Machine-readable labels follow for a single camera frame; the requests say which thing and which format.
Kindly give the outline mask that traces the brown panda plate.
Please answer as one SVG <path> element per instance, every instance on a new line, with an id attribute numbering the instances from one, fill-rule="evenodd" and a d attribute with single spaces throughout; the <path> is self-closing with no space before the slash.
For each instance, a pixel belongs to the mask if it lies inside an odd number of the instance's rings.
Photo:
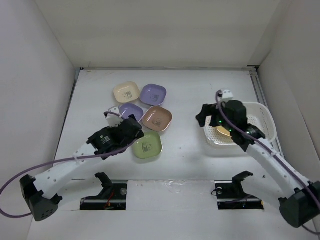
<path id="1" fill-rule="evenodd" d="M 173 115 L 169 110 L 161 106 L 152 106 L 142 117 L 142 123 L 148 129 L 160 133 L 169 127 L 172 119 Z"/>

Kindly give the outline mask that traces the small purple panda plate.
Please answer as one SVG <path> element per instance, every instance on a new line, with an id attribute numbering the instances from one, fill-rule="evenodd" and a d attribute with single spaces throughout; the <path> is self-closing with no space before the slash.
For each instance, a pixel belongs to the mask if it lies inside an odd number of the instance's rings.
<path id="1" fill-rule="evenodd" d="M 147 84 L 140 92 L 140 101 L 150 106 L 160 106 L 165 101 L 167 90 L 157 84 Z"/>

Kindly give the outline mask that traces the green panda plate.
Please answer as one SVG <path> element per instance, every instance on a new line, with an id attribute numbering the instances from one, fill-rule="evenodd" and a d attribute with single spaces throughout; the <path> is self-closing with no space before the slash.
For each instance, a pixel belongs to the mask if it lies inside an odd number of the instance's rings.
<path id="1" fill-rule="evenodd" d="M 155 131 L 145 132 L 144 137 L 132 145 L 132 151 L 137 158 L 143 160 L 158 156 L 163 151 L 160 135 Z"/>

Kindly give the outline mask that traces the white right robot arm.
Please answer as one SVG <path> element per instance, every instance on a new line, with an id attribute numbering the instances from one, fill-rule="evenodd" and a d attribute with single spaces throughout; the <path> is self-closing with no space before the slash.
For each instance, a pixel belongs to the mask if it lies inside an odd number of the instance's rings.
<path id="1" fill-rule="evenodd" d="M 261 193 L 255 196 L 265 202 L 274 203 L 281 216 L 293 228 L 304 227 L 306 223 L 320 215 L 320 183 L 312 182 L 296 171 L 279 153 L 272 149 L 265 134 L 247 118 L 247 109 L 241 101 L 218 101 L 204 104 L 196 120 L 201 128 L 223 127 L 229 131 L 231 139 L 245 153 L 254 158 L 277 183 L 280 195 Z"/>

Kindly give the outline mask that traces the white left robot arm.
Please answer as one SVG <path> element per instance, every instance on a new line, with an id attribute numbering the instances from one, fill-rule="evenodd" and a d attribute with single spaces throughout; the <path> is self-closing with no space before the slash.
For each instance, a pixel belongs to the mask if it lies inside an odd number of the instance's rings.
<path id="1" fill-rule="evenodd" d="M 144 137 L 134 115 L 117 126 L 107 126 L 88 138 L 68 161 L 63 161 L 36 176 L 23 176 L 19 183 L 22 196 L 37 222 L 53 215 L 65 200 L 65 187 L 77 175 L 109 157 L 127 150 Z"/>

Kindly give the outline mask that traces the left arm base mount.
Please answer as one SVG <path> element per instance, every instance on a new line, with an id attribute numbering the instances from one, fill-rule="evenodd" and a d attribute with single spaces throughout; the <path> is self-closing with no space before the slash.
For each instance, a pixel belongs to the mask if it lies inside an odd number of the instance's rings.
<path id="1" fill-rule="evenodd" d="M 111 181 L 104 173 L 94 175 L 101 182 L 99 194 L 81 199 L 81 211 L 125 211 L 127 207 L 128 182 L 124 180 Z"/>

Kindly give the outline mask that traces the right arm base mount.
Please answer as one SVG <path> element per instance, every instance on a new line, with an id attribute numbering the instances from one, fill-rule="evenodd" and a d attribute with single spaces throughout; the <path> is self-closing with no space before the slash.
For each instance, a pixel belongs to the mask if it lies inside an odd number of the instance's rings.
<path id="1" fill-rule="evenodd" d="M 235 175 L 231 180 L 215 180 L 211 195 L 216 197 L 218 210 L 264 210 L 263 201 L 244 192 L 242 182 L 253 176 L 249 171 Z"/>

